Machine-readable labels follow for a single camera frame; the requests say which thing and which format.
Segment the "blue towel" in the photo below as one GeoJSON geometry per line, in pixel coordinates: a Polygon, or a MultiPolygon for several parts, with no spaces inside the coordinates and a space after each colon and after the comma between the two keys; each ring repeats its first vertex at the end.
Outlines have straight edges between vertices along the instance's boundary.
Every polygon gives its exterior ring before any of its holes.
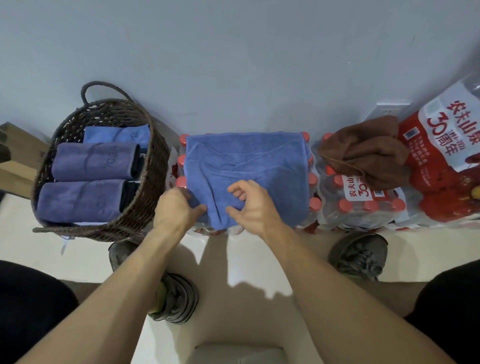
{"type": "Polygon", "coordinates": [[[60,143],[52,175],[59,182],[135,180],[141,168],[136,143],[60,143]]]}
{"type": "Polygon", "coordinates": [[[114,126],[85,127],[84,143],[137,143],[142,153],[147,152],[150,140],[148,125],[116,128],[114,126]]]}
{"type": "Polygon", "coordinates": [[[225,207],[244,202],[227,192],[238,180],[254,180],[266,188],[282,220],[296,226],[309,213],[308,157],[300,133],[227,133],[187,137],[185,175],[190,204],[205,204],[199,221],[216,230],[237,223],[225,207]]]}
{"type": "Polygon", "coordinates": [[[135,197],[138,183],[122,180],[45,183],[38,196],[40,220],[110,222],[135,197]]]}

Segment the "brown towel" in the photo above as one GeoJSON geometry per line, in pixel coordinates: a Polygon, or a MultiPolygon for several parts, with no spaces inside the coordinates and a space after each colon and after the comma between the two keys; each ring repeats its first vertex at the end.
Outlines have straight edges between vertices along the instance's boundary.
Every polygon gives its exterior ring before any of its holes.
{"type": "Polygon", "coordinates": [[[337,172],[363,176],[374,190],[389,190],[408,184],[410,171],[404,167],[409,149],[397,139],[394,116],[347,126],[325,140],[319,155],[337,172]]]}

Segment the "shoe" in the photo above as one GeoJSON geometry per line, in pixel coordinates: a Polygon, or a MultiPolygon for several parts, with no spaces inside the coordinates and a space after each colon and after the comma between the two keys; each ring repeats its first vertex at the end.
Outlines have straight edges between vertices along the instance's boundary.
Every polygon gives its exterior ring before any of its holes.
{"type": "MultiPolygon", "coordinates": [[[[108,248],[112,270],[115,272],[137,247],[137,244],[129,240],[113,243],[108,248]]],[[[155,321],[166,320],[172,324],[184,324],[197,307],[200,296],[197,287],[184,276],[167,272],[164,273],[161,282],[167,289],[165,303],[160,312],[148,315],[155,321]]]]}
{"type": "Polygon", "coordinates": [[[378,280],[387,259],[388,243],[382,235],[354,232],[341,239],[328,255],[328,262],[340,273],[378,280]]]}

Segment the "brown wicker basket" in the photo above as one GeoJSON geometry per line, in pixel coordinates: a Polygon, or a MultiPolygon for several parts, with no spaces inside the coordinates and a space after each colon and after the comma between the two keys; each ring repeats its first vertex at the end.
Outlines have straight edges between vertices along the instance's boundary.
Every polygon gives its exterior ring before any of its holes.
{"type": "Polygon", "coordinates": [[[169,149],[165,139],[155,128],[148,112],[133,102],[122,89],[115,85],[92,81],[85,84],[81,90],[84,106],[77,109],[60,124],[55,131],[50,148],[42,163],[32,189],[32,209],[36,212],[40,189],[47,182],[54,182],[52,163],[57,152],[57,146],[63,142],[81,143],[86,126],[150,126],[150,141],[142,170],[141,182],[132,203],[115,220],[97,226],[76,226],[55,224],[37,220],[42,228],[34,228],[34,232],[54,232],[58,235],[82,237],[100,242],[114,242],[138,234],[152,220],[160,195],[165,190],[165,178],[168,171],[169,149]],[[102,85],[111,87],[125,99],[108,98],[88,103],[85,92],[90,86],[102,85]]]}

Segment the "white floor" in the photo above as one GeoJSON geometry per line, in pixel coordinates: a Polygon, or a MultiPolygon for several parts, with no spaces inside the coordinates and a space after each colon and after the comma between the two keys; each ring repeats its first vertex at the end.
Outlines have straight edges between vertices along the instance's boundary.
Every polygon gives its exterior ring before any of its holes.
{"type": "MultiPolygon", "coordinates": [[[[109,243],[75,239],[63,256],[54,234],[33,234],[38,226],[30,202],[7,196],[0,207],[0,259],[60,279],[102,282],[111,274],[109,243]]],[[[389,256],[381,280],[422,281],[479,259],[479,231],[432,229],[386,235],[389,256]]],[[[305,239],[326,256],[338,234],[305,239]]],[[[201,294],[183,326],[146,319],[133,363],[183,363],[202,343],[270,344],[283,347],[292,364],[321,363],[278,262],[257,237],[194,239],[185,236],[169,271],[193,280],[201,294]]]]}

